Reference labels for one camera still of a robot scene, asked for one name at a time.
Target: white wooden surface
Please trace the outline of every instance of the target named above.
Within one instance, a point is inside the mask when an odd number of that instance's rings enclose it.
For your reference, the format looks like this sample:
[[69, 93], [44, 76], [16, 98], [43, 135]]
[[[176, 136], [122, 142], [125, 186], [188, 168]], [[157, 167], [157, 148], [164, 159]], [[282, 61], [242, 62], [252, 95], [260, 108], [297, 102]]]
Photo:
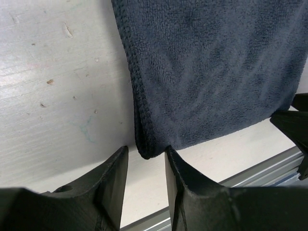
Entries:
[[[308, 91], [307, 77], [306, 69], [301, 92]], [[52, 191], [128, 145], [121, 226], [166, 207], [164, 157], [139, 156], [132, 103], [109, 0], [2, 1], [1, 187]], [[221, 181], [292, 146], [266, 120], [180, 154]]]

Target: brown spot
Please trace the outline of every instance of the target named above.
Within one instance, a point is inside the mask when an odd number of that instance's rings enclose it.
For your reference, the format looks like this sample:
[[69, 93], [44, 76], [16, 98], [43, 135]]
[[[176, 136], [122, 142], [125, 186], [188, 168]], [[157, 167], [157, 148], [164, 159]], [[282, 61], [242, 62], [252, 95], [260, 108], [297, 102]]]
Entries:
[[51, 79], [51, 80], [48, 80], [47, 83], [48, 83], [49, 85], [52, 85], [52, 84], [54, 83], [54, 81], [53, 81], [53, 79]]

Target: blue towel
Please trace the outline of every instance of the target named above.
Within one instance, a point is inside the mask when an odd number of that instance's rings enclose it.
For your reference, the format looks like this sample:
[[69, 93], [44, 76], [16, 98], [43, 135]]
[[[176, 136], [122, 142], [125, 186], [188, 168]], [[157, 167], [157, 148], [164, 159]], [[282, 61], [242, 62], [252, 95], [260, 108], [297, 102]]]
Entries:
[[143, 158], [168, 145], [182, 149], [227, 135], [289, 108], [307, 58], [307, 0], [112, 3]]

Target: folded cloth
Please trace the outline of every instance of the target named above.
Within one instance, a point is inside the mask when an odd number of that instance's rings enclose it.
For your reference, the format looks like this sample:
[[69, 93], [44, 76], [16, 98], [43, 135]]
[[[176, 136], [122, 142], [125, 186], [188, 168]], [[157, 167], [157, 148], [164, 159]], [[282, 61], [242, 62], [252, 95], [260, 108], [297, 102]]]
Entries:
[[307, 0], [112, 3], [143, 158], [289, 108], [307, 58]]

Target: terry cloth fabric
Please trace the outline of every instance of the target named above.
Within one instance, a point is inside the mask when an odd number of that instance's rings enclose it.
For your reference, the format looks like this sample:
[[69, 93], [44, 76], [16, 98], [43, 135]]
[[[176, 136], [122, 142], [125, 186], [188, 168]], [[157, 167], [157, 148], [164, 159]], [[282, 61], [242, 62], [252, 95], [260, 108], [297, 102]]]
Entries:
[[307, 58], [307, 0], [112, 3], [143, 158], [289, 108]]

